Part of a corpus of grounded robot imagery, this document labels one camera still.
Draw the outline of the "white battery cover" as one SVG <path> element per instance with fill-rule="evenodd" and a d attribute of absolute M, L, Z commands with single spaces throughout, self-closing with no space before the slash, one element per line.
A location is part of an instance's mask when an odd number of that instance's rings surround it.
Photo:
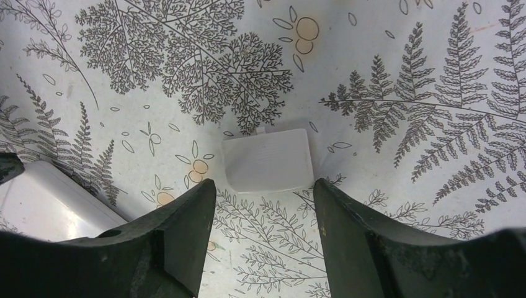
<path fill-rule="evenodd" d="M 240 194 L 265 194 L 306 189 L 314 183 L 305 129 L 224 140 L 221 154 L 226 181 Z"/>

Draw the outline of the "white remote control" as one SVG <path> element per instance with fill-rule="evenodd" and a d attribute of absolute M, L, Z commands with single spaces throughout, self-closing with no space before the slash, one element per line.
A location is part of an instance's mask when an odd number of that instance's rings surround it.
<path fill-rule="evenodd" d="M 96 237 L 126 220 L 46 161 L 1 183 L 1 230 L 48 242 Z"/>

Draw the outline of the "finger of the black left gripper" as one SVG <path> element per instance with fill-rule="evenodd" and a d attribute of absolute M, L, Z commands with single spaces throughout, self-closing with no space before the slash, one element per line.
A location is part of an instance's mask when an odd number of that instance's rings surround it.
<path fill-rule="evenodd" d="M 1 153 L 1 184 L 25 171 L 24 164 L 15 153 Z"/>

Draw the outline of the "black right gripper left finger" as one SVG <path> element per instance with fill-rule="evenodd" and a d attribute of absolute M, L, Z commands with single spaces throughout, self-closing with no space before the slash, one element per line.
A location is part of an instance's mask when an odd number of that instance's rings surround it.
<path fill-rule="evenodd" d="M 1 233 L 2 297 L 197 297 L 216 205 L 205 179 L 95 238 Z"/>

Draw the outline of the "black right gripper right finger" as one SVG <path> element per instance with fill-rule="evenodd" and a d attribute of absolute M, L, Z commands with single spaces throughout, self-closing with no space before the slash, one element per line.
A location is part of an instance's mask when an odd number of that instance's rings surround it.
<path fill-rule="evenodd" d="M 524 297 L 525 230 L 468 241 L 410 227 L 321 178 L 313 199 L 333 297 Z"/>

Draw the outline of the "floral table mat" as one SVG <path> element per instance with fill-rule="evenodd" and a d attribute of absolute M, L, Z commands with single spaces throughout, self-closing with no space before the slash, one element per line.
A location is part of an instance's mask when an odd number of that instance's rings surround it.
<path fill-rule="evenodd" d="M 1 2 L 1 151 L 128 220 L 213 179 L 200 297 L 329 297 L 313 186 L 226 180 L 259 127 L 419 230 L 525 227 L 525 2 Z"/>

